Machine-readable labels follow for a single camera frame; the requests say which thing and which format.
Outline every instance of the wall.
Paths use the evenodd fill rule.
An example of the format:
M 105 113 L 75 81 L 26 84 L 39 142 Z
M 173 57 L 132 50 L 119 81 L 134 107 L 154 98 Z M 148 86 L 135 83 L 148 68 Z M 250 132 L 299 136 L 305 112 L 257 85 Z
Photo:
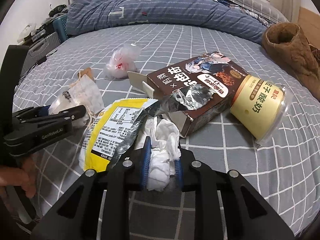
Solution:
M 48 18 L 50 4 L 52 8 L 60 4 L 67 4 L 68 0 L 15 0 L 2 24 L 0 25 L 0 66 L 7 47 L 17 44 L 17 38 L 28 23 L 37 23 L 41 26 Z
M 316 6 L 313 4 L 311 0 L 301 0 L 301 7 L 304 7 L 316 14 L 319 14 Z

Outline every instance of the aluminum foil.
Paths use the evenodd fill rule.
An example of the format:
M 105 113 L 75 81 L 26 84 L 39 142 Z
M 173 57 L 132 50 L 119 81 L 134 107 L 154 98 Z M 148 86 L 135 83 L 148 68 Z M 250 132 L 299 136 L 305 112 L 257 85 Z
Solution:
M 199 109 L 209 102 L 213 94 L 214 92 L 208 87 L 196 84 L 178 89 L 144 109 L 133 123 L 124 140 L 117 146 L 107 170 L 113 168 L 121 155 L 133 145 L 140 127 L 148 116 L 156 117 L 165 113 Z
M 196 110 L 204 106 L 214 92 L 203 85 L 192 85 L 176 90 L 145 109 L 150 117 L 177 111 Z

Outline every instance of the crumpled tissue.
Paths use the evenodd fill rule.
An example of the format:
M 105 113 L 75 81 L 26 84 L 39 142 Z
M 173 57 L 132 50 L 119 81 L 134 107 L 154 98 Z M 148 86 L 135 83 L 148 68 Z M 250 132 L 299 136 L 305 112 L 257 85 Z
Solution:
M 157 117 L 148 117 L 140 130 L 135 149 L 143 147 L 146 136 L 151 138 L 151 160 L 148 174 L 148 190 L 163 191 L 168 185 L 170 175 L 175 174 L 174 160 L 181 156 L 179 129 L 168 120 L 162 119 L 157 124 Z

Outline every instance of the trash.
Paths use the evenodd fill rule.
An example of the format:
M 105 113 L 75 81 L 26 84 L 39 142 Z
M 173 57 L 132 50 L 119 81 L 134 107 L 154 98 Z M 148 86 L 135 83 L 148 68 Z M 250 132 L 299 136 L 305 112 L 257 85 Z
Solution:
M 120 99 L 104 108 L 84 138 L 79 155 L 80 167 L 105 171 L 116 147 L 126 138 L 140 113 L 155 101 L 149 98 Z
M 191 109 L 197 110 L 210 101 L 212 94 L 213 91 L 208 87 L 199 84 L 191 85 L 175 90 L 171 95 L 157 100 L 151 106 L 144 109 L 129 128 L 127 136 L 117 146 L 108 167 L 112 168 L 116 165 L 121 155 L 132 146 L 147 116 L 156 117 L 166 113 L 175 113 Z
M 29 23 L 20 33 L 17 42 L 23 42 L 26 41 L 26 38 L 30 35 L 32 31 L 36 29 L 36 23 Z
M 175 174 L 174 161 L 181 156 L 179 134 L 173 122 L 162 119 L 157 124 L 157 117 L 148 117 L 139 131 L 135 149 L 143 148 L 147 136 L 151 138 L 148 190 L 163 191 L 169 183 L 170 175 Z
M 230 112 L 265 146 L 289 110 L 292 93 L 284 86 L 248 75 L 231 102 Z
M 80 75 L 83 76 L 83 75 L 85 75 L 85 74 L 86 74 L 88 77 L 90 77 L 90 78 L 92 79 L 92 81 L 94 81 L 94 77 L 93 77 L 91 68 L 88 67 L 88 68 L 86 68 L 85 70 L 80 71 L 80 72 L 78 73 L 78 78 L 80 77 Z
M 248 74 L 217 51 L 170 65 L 148 75 L 128 73 L 130 84 L 143 90 L 150 98 L 162 99 L 177 89 L 194 84 L 204 85 L 214 91 L 212 99 L 200 109 L 169 114 L 184 137 L 230 107 L 238 87 Z
M 89 125 L 91 125 L 93 116 L 104 108 L 100 90 L 86 74 L 71 85 L 67 91 L 63 91 L 51 104 L 48 114 L 57 114 L 65 109 L 84 105 L 87 109 L 85 116 L 73 121 L 72 125 L 74 127 L 83 127 L 88 120 L 90 120 Z
M 116 50 L 109 63 L 103 70 L 103 75 L 108 79 L 121 79 L 128 76 L 128 71 L 135 71 L 134 61 L 140 55 L 141 49 L 134 44 L 124 44 Z

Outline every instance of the nutrition label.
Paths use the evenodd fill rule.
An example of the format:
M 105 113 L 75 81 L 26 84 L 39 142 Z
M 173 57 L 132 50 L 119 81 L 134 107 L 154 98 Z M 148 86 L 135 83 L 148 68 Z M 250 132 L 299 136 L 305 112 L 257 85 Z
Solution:
M 111 160 L 116 147 L 124 140 L 142 110 L 118 106 L 101 128 L 92 150 L 99 152 L 102 158 Z

